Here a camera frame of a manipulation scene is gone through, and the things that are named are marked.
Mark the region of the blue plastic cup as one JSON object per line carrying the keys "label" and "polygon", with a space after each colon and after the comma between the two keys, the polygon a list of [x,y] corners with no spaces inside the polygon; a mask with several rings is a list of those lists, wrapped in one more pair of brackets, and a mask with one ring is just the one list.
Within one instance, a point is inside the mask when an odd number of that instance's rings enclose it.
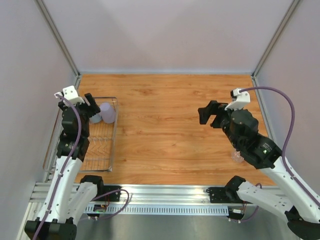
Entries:
{"label": "blue plastic cup", "polygon": [[92,117],[89,118],[89,121],[92,123],[92,124],[97,124],[99,123],[100,121],[102,120],[102,117],[99,113],[93,115]]}

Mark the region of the purple plastic cup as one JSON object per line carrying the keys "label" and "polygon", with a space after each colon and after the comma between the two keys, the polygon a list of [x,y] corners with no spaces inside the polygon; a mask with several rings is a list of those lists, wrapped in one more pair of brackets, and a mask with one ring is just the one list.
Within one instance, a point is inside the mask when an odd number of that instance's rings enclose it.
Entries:
{"label": "purple plastic cup", "polygon": [[116,119],[115,109],[108,102],[104,102],[100,105],[100,115],[102,120],[106,124],[112,124],[115,122],[115,119]]}

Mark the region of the clear glass cup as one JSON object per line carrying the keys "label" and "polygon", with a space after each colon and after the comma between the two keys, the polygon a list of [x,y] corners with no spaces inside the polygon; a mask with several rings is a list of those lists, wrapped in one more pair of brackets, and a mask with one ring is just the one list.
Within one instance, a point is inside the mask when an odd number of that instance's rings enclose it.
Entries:
{"label": "clear glass cup", "polygon": [[237,151],[236,149],[234,149],[233,152],[231,153],[231,158],[236,163],[242,163],[244,161],[244,158],[241,156],[240,152]]}

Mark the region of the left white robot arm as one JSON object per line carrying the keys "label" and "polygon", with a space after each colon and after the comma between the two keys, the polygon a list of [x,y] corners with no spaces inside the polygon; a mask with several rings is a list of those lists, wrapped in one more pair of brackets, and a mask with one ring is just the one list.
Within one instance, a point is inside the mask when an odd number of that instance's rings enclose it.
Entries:
{"label": "left white robot arm", "polygon": [[74,240],[77,224],[91,200],[104,197],[105,188],[99,176],[89,175],[76,194],[71,195],[75,178],[89,148],[90,118],[100,113],[94,97],[72,97],[58,92],[62,111],[62,131],[56,150],[55,170],[44,204],[35,220],[28,220],[24,232],[31,240]]}

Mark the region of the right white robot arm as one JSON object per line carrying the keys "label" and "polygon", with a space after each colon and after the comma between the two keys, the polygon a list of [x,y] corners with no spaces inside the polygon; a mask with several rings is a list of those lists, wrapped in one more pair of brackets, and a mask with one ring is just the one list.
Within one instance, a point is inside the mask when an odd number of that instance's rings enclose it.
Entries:
{"label": "right white robot arm", "polygon": [[282,150],[268,137],[259,133],[259,122],[247,109],[227,109],[227,104],[215,100],[198,109],[199,123],[205,125],[214,116],[211,127],[222,129],[231,145],[244,161],[268,176],[284,193],[279,197],[258,188],[240,176],[225,185],[228,201],[240,200],[255,204],[283,219],[288,228],[303,240],[320,238],[320,208],[314,191],[308,195],[307,186],[290,168],[284,167]]}

